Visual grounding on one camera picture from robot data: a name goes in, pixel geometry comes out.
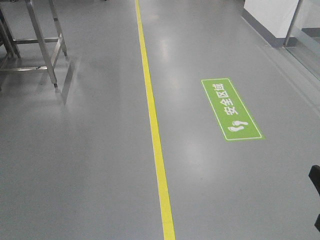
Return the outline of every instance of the metal table leg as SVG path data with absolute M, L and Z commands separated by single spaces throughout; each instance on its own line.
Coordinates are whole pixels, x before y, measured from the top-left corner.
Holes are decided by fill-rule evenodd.
M 1 34 L 1 40 L 3 41 L 4 47 L 6 49 L 6 52 L 9 53 L 10 57 L 13 57 L 15 55 L 15 50 L 9 40 L 8 33 L 2 19 L 0 19 L 0 34 Z
M 50 56 L 48 53 L 45 38 L 43 36 L 42 30 L 39 25 L 39 20 L 36 16 L 36 13 L 34 10 L 33 1 L 32 0 L 25 0 L 25 4 L 26 4 L 26 8 L 29 12 L 30 19 L 31 19 L 31 22 L 32 22 L 32 25 L 34 28 L 34 32 L 35 32 L 36 38 L 38 40 L 40 50 L 41 50 L 45 65 L 47 67 L 47 71 L 49 73 L 51 82 L 52 82 L 52 84 L 54 84 L 54 87 L 56 88 L 57 87 L 57 77 L 55 74 L 54 66 L 51 62 L 51 59 L 50 59 Z
M 52 12 L 52 16 L 53 16 L 53 21 L 54 21 L 54 24 L 55 24 L 56 32 L 58 33 L 58 37 L 61 39 L 62 51 L 63 51 L 64 55 L 67 57 L 68 56 L 67 55 L 67 46 L 66 46 L 66 43 L 65 43 L 64 35 L 62 33 L 61 25 L 60 25 L 60 22 L 59 22 L 59 19 L 58 19 L 58 14 L 57 14 L 54 2 L 53 2 L 53 0 L 48 0 L 48 1 L 49 1 L 50 9 L 51 9 L 51 12 Z
M 5 13 L 2 11 L 1 5 L 0 5 L 0 21 L 1 21 L 2 25 L 3 25 L 3 28 L 5 29 L 5 33 L 6 33 L 7 39 L 9 40 L 9 42 L 11 44 L 10 48 L 13 49 L 14 53 L 20 59 L 21 58 L 20 51 L 18 49 L 18 46 L 15 44 L 13 34 L 11 32 L 11 29 L 10 29 L 8 23 L 7 23 Z

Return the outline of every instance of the green floor sign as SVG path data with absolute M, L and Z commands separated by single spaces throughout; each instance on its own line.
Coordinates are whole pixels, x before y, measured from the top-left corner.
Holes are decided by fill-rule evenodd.
M 229 78 L 204 79 L 202 84 L 227 141 L 265 139 Z

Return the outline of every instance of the metal frame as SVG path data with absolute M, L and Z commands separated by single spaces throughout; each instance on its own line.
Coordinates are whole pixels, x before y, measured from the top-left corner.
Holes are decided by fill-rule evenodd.
M 0 2 L 13 2 L 13 3 L 18 1 L 19 0 L 0 0 Z M 30 16 L 31 23 L 33 25 L 36 39 L 14 39 L 9 26 L 6 23 L 6 19 L 5 19 L 5 16 L 3 15 L 3 11 L 0 5 L 0 13 L 2 13 L 3 15 L 3 21 L 0 21 L 0 33 L 3 36 L 3 42 L 7 50 L 7 55 L 0 63 L 0 74 L 48 72 L 52 84 L 54 84 L 54 87 L 57 88 L 58 85 L 57 85 L 57 77 L 55 74 L 55 66 L 59 57 L 59 53 L 62 50 L 66 57 L 68 55 L 67 55 L 67 47 L 66 47 L 64 35 L 62 33 L 61 25 L 58 19 L 54 2 L 53 0 L 48 0 L 58 37 L 44 38 L 43 32 L 40 28 L 38 17 L 34 10 L 33 0 L 24 0 L 24 1 Z M 56 46 L 54 48 L 53 54 L 50 56 L 46 43 L 55 43 L 55 42 L 56 42 Z M 17 57 L 20 58 L 20 53 L 17 46 L 19 44 L 39 44 L 42 57 L 45 62 L 45 66 L 5 68 L 5 65 L 10 57 L 17 55 Z
M 293 18 L 292 18 L 291 24 L 290 24 L 289 29 L 288 29 L 288 33 L 286 34 L 286 37 L 285 37 L 285 41 L 284 41 L 284 44 L 283 44 L 284 47 L 287 47 L 287 45 L 288 45 L 288 42 L 289 42 L 289 39 L 290 39 L 290 36 L 291 36 L 291 32 L 292 32 L 292 30 L 294 28 L 294 25 L 295 25 L 295 22 L 297 20 L 297 16 L 299 14 L 299 11 L 300 11 L 300 8 L 302 6 L 303 1 L 304 0 L 299 0 L 298 1 L 298 4 L 297 4 L 296 9 L 295 9 L 294 14 L 293 14 Z

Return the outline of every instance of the glass panel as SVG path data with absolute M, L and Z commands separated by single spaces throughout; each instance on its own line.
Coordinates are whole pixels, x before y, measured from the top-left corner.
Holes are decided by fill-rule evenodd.
M 320 80 L 320 0 L 300 0 L 285 48 Z

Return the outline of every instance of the black object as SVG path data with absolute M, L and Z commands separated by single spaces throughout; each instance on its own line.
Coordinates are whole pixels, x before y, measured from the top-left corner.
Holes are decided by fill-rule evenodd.
M 316 190 L 320 195 L 320 166 L 312 166 L 309 173 L 309 178 L 311 179 L 313 185 L 315 186 Z
M 312 166 L 310 173 L 309 173 L 309 178 L 311 179 L 313 185 L 315 186 L 316 190 L 318 191 L 318 193 L 320 195 L 320 166 L 318 166 L 318 165 Z M 319 214 L 314 226 L 320 232 L 320 214 Z

